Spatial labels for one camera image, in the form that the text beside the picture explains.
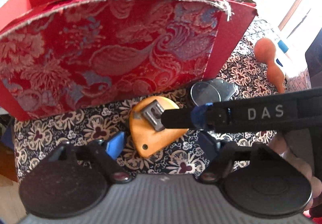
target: screw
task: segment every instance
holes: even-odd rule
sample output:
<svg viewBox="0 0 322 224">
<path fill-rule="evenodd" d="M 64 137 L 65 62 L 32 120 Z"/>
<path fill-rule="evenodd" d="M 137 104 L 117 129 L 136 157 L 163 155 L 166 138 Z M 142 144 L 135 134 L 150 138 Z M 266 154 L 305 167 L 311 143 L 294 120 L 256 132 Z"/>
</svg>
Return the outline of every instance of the screw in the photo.
<svg viewBox="0 0 322 224">
<path fill-rule="evenodd" d="M 217 176 L 212 172 L 205 172 L 200 176 L 200 179 L 205 183 L 212 183 L 217 181 Z"/>
<path fill-rule="evenodd" d="M 129 180 L 131 180 L 131 176 L 126 172 L 115 172 L 112 175 L 112 179 L 116 183 L 128 182 Z"/>
</svg>

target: human hand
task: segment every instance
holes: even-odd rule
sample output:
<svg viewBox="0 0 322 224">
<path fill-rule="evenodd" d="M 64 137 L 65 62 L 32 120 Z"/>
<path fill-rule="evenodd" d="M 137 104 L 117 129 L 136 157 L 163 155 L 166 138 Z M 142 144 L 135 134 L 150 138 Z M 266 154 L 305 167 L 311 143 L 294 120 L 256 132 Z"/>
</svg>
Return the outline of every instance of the human hand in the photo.
<svg viewBox="0 0 322 224">
<path fill-rule="evenodd" d="M 312 198 L 307 204 L 305 211 L 312 207 L 322 204 L 322 183 L 321 180 L 312 176 L 311 166 L 304 160 L 297 158 L 291 150 L 287 147 L 285 139 L 281 133 L 277 133 L 270 141 L 268 146 L 277 154 L 283 154 L 283 158 L 290 163 L 294 168 L 301 172 L 311 183 Z"/>
</svg>

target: red floral box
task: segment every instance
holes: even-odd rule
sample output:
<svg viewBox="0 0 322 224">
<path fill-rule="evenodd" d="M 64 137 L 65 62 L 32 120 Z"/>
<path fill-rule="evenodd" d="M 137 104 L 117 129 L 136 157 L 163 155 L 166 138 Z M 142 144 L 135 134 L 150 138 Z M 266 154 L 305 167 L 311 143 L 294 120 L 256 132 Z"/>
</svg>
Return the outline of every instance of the red floral box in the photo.
<svg viewBox="0 0 322 224">
<path fill-rule="evenodd" d="M 0 33 L 0 106 L 28 120 L 213 78 L 255 14 L 242 0 L 36 6 Z"/>
</svg>

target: table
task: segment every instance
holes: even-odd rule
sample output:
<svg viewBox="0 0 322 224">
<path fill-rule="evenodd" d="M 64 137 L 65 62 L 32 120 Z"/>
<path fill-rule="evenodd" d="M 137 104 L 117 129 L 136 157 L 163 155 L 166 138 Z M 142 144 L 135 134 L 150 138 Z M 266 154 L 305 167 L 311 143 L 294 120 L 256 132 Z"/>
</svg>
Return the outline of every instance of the table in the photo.
<svg viewBox="0 0 322 224">
<path fill-rule="evenodd" d="M 274 86 L 266 79 L 266 65 L 258 63 L 253 55 L 254 43 L 262 37 L 278 40 L 273 28 L 265 20 L 256 17 L 218 74 L 218 78 L 238 85 L 239 90 L 233 99 L 276 93 Z M 175 101 L 179 107 L 186 105 L 185 89 L 161 95 Z M 98 138 L 108 139 L 119 130 L 126 130 L 125 122 L 129 112 L 142 98 L 113 102 L 41 120 L 16 121 L 14 147 L 19 181 L 62 141 L 85 145 Z M 129 135 L 117 162 L 131 173 L 199 175 L 209 160 L 198 145 L 198 134 L 199 131 L 189 130 L 148 159 L 138 155 Z M 239 145 L 246 146 L 254 142 L 268 143 L 273 136 L 272 131 L 212 134 L 219 139 L 236 141 Z M 245 165 L 245 161 L 240 161 L 234 168 Z"/>
</svg>

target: gray ribbed panel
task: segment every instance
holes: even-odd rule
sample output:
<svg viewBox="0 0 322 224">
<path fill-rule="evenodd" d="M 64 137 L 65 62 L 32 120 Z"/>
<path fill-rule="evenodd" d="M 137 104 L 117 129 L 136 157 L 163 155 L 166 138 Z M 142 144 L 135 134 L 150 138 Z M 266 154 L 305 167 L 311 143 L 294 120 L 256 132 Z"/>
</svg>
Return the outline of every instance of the gray ribbed panel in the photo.
<svg viewBox="0 0 322 224">
<path fill-rule="evenodd" d="M 279 220 L 248 216 L 231 206 L 216 186 L 200 184 L 191 175 L 139 174 L 128 184 L 113 185 L 108 196 L 97 207 L 82 215 L 64 220 L 47 220 L 28 215 L 20 223 L 310 224 L 312 222 L 302 214 Z"/>
</svg>

